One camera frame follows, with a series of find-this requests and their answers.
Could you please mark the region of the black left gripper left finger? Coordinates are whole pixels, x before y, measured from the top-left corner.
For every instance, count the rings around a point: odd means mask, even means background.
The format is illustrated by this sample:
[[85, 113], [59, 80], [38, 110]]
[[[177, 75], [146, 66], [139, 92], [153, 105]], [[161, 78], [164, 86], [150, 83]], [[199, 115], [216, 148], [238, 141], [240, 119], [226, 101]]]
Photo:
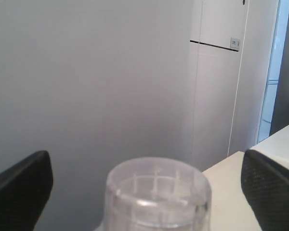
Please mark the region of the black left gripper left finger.
[[0, 231], [34, 230], [53, 188], [47, 151], [37, 151], [0, 173]]

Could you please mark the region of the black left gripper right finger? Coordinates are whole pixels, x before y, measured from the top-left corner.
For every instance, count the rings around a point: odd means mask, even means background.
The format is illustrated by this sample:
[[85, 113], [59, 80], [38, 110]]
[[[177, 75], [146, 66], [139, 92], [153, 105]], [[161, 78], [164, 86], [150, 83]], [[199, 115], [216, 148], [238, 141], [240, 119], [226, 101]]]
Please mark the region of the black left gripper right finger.
[[289, 231], [289, 169], [248, 149], [241, 189], [263, 231]]

